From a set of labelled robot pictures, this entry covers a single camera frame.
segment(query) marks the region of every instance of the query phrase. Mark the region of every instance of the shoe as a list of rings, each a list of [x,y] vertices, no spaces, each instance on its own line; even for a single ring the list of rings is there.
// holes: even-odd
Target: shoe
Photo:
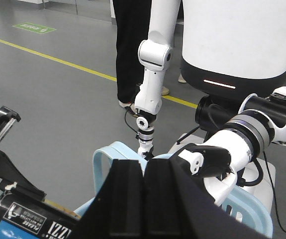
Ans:
[[[178,77],[178,82],[179,82],[179,83],[183,83],[183,84],[184,84],[184,83],[187,83],[187,81],[185,81],[185,79],[183,78],[183,76],[182,76],[181,74],[180,74],[179,77]]]
[[[121,101],[118,101],[118,103],[119,103],[119,106],[126,109],[131,116],[138,117],[137,110],[135,109],[134,103],[131,103],[131,102],[123,103]]]
[[[162,96],[169,95],[169,89],[165,86],[162,87]]]

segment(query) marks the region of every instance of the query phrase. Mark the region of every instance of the light blue chair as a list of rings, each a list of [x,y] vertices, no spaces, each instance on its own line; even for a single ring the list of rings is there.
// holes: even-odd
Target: light blue chair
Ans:
[[[172,155],[162,154],[155,158],[166,159],[170,158],[170,156]],[[105,180],[102,170],[104,158],[107,159],[109,166],[111,166],[113,159],[138,160],[143,171],[145,171],[147,165],[147,161],[144,158],[121,142],[114,142],[110,146],[96,150],[93,154],[93,175],[96,194]],[[93,200],[94,198],[77,208],[75,213],[83,215]],[[223,202],[221,208],[241,223],[264,234],[266,237],[272,238],[273,223],[270,214],[257,198],[242,188],[236,186]]]

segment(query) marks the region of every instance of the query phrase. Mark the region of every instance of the black cable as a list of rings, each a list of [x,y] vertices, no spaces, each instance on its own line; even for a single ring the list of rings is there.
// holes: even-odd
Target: black cable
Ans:
[[[260,163],[258,162],[257,158],[255,158],[252,161],[258,170],[258,178],[251,181],[251,182],[246,182],[246,180],[244,178],[239,178],[237,181],[238,186],[240,186],[240,187],[244,187],[244,186],[253,187],[253,186],[256,186],[259,183],[261,183],[261,181],[263,180],[263,170],[262,170]]]
[[[197,129],[199,129],[200,126],[197,126],[196,128],[193,128],[191,131],[189,131],[188,133],[186,133],[183,137],[179,138],[176,141],[176,144],[180,144],[185,138],[187,138],[189,135],[191,135],[192,133],[194,133]]]
[[[216,123],[216,121],[213,119],[212,117],[212,114],[210,112],[210,109],[212,108],[217,108],[219,110],[223,110],[227,116],[229,116],[230,118],[232,118],[233,116],[231,116],[228,112],[227,109],[225,109],[224,107],[222,107],[221,105],[218,105],[218,104],[211,104],[208,106],[208,112],[207,112],[207,115],[208,115],[208,118],[209,120],[211,121],[211,123],[217,128],[217,129],[220,129],[220,127],[218,126],[218,124]]]
[[[271,178],[271,173],[270,173],[270,170],[269,170],[267,156],[266,156],[265,152],[263,152],[263,156],[264,156],[264,160],[266,162],[266,167],[267,167],[267,171],[268,171],[268,174],[269,174],[269,179],[270,179],[271,186],[272,186],[273,198],[274,198],[274,206],[275,206],[275,209],[276,209],[276,215],[277,215],[278,224],[279,224],[281,230],[286,233],[286,230],[283,228],[283,226],[282,226],[282,224],[280,222],[279,213],[278,213],[278,204],[277,204],[276,190],[275,190],[272,178]]]
[[[129,112],[129,110],[131,109],[132,104],[133,104],[133,103],[131,103],[130,106],[126,109],[125,116],[124,116],[124,120],[125,120],[125,124],[126,124],[131,130],[133,130],[133,131],[137,134],[137,131],[136,131],[133,127],[131,127],[131,126],[129,125],[129,123],[127,122],[127,119],[126,119],[126,115],[127,115],[127,113]]]

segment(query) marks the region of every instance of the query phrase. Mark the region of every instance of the yellow floor line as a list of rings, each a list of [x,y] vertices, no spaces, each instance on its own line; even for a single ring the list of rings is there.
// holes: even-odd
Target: yellow floor line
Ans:
[[[20,50],[23,50],[23,51],[26,51],[26,52],[29,52],[29,53],[32,53],[32,54],[37,55],[37,56],[41,56],[43,58],[46,58],[46,59],[49,59],[49,60],[52,60],[52,61],[55,61],[55,62],[59,62],[61,64],[64,64],[64,65],[67,65],[67,66],[79,69],[81,71],[85,71],[85,72],[88,72],[90,74],[93,74],[93,75],[96,75],[96,76],[100,76],[100,77],[103,77],[105,79],[108,79],[108,80],[116,82],[116,78],[115,77],[103,74],[103,73],[98,72],[98,71],[91,70],[91,69],[86,68],[84,66],[79,66],[77,64],[74,64],[74,63],[71,63],[71,62],[68,62],[68,61],[64,61],[64,60],[61,60],[59,58],[56,58],[56,57],[53,57],[53,56],[49,56],[47,54],[43,54],[43,53],[31,50],[31,49],[23,47],[23,46],[19,46],[19,45],[13,44],[13,43],[8,42],[8,41],[4,41],[4,40],[1,40],[1,39],[0,39],[0,43],[8,45],[8,46],[11,46],[11,47],[14,47],[14,48],[17,48],[17,49],[20,49]],[[184,100],[176,98],[176,97],[163,96],[163,98],[165,98],[167,100],[170,100],[170,101],[173,101],[173,102],[176,102],[178,104],[184,105],[184,106],[188,106],[188,107],[191,107],[191,108],[197,108],[196,104],[193,104],[193,103],[188,102],[188,101],[184,101]]]

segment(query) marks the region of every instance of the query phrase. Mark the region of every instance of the black pants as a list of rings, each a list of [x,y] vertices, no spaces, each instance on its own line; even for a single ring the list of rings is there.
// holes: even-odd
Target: black pants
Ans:
[[[143,82],[144,67],[137,50],[147,39],[151,0],[113,0],[117,24],[117,97],[123,103],[134,100],[136,85]]]

